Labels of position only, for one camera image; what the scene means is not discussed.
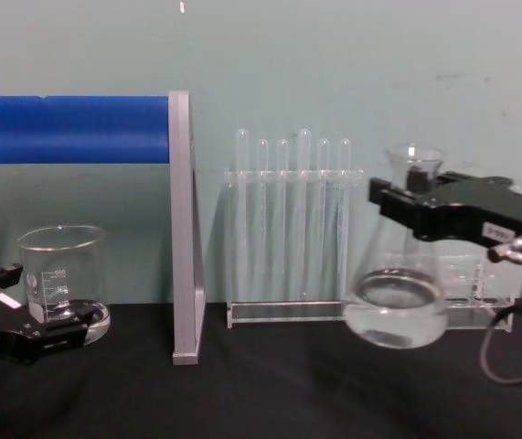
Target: beaker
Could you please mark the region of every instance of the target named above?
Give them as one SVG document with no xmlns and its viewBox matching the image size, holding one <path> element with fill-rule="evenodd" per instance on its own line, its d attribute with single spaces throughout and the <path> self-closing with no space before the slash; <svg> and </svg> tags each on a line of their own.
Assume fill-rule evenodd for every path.
<svg viewBox="0 0 522 439">
<path fill-rule="evenodd" d="M 111 323 L 104 285 L 105 235 L 93 226 L 55 226 L 17 240 L 30 314 L 40 323 L 56 322 L 94 306 L 86 344 L 101 338 Z"/>
<path fill-rule="evenodd" d="M 413 193 L 433 188 L 442 151 L 416 144 L 387 149 L 392 185 Z M 385 348 L 417 348 L 439 338 L 448 324 L 433 243 L 380 216 L 344 302 L 346 323 Z"/>
</svg>

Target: green wall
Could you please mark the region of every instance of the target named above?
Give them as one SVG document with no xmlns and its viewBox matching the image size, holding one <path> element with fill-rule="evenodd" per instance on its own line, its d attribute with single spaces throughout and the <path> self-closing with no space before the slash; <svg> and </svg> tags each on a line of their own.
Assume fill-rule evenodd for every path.
<svg viewBox="0 0 522 439">
<path fill-rule="evenodd" d="M 522 0 L 186 0 L 183 15 L 179 0 L 0 0 L 0 94 L 177 89 L 195 105 L 211 300 L 223 298 L 218 200 L 238 128 L 348 137 L 370 175 L 386 173 L 386 145 L 422 141 L 449 168 L 522 190 Z M 91 222 L 111 234 L 113 302 L 167 300 L 167 190 L 165 166 L 0 166 L 0 263 L 28 229 Z"/>
</svg>

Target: erlenmeyer flask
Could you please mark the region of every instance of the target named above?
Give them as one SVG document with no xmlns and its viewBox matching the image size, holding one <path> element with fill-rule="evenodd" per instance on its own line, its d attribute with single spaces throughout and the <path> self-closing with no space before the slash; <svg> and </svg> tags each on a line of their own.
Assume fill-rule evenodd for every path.
<svg viewBox="0 0 522 439">
<path fill-rule="evenodd" d="M 388 149 L 387 156 L 392 184 L 424 193 L 433 187 L 444 154 L 406 144 Z M 381 216 L 346 292 L 346 323 L 360 337 L 385 348 L 432 343 L 448 323 L 438 275 L 433 243 L 416 240 L 411 230 Z"/>
</svg>

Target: gray metal bracket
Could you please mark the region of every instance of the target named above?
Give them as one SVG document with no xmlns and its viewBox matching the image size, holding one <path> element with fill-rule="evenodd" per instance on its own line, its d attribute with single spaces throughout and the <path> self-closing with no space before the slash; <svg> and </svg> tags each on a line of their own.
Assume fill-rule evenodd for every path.
<svg viewBox="0 0 522 439">
<path fill-rule="evenodd" d="M 169 167 L 173 250 L 175 365 L 197 364 L 206 312 L 189 92 L 170 91 Z"/>
</svg>

